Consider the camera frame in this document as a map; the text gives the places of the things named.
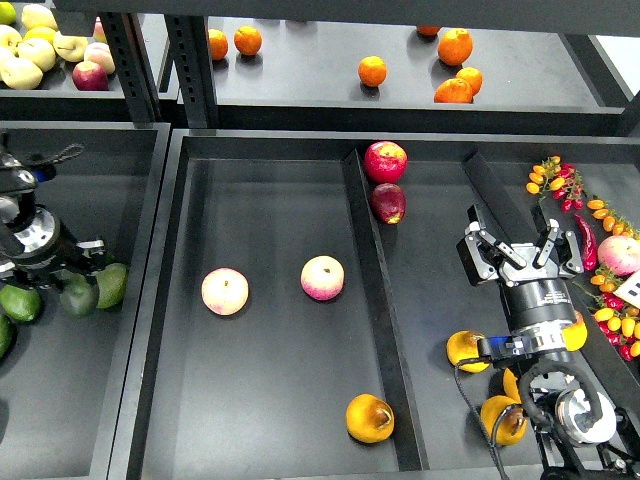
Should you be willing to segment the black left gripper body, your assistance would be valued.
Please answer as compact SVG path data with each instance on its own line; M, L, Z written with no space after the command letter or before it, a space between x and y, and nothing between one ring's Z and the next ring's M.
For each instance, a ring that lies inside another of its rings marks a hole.
M23 253L14 260L16 267L32 279L45 280L67 268L80 266L80 253L75 238L65 232L45 246Z

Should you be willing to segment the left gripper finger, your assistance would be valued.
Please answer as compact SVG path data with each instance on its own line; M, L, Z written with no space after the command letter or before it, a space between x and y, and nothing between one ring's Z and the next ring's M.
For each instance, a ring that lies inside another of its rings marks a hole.
M97 284L97 275L107 266L107 249L101 238L77 242L67 258L67 269L82 275L89 284Z
M1 261L1 282L23 290L48 288L48 284L38 274L21 269L10 260Z

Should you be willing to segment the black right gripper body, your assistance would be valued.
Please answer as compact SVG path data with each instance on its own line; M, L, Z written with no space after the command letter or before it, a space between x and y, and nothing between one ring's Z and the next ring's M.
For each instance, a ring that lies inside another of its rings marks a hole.
M509 331L521 333L546 322L559 329L573 324L574 306L556 263L548 259L543 267L535 267L539 248L533 243L516 243L512 249L525 267L516 268L507 260L499 266L500 299Z

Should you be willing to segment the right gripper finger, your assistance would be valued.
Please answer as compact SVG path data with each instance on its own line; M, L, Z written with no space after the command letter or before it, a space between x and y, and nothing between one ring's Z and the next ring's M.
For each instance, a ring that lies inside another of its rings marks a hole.
M557 275L582 274L584 265L576 234L564 230L556 219L545 213L539 203L534 204L530 212L539 233L533 266L542 269L553 263Z
M507 263L516 270L526 267L526 260L512 246L490 234L476 204L467 209L469 224L456 249L467 279L472 286L489 281L507 281L501 267Z

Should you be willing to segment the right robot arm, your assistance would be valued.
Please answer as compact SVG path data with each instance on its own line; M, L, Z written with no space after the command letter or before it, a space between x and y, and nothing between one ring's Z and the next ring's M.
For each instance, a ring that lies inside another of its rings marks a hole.
M601 393L570 358L564 329L576 321L567 280L583 272L576 236L533 208L539 238L508 244L486 227L477 206L456 248L469 282L495 282L508 326L505 336L481 337L477 354L454 369L486 363L512 370L519 397L493 420L475 417L500 477L507 476L498 431L520 409L533 428L544 479L636 479L639 433L632 416Z

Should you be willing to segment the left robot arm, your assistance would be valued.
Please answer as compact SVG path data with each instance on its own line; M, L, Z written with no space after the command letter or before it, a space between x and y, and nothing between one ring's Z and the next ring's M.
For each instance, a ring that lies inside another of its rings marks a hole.
M36 201L40 184L56 177L56 167L78 157L82 144L73 143L49 157L20 160L1 132L1 282L25 290L63 290L73 274L97 287L106 268L102 239L81 242L60 218Z

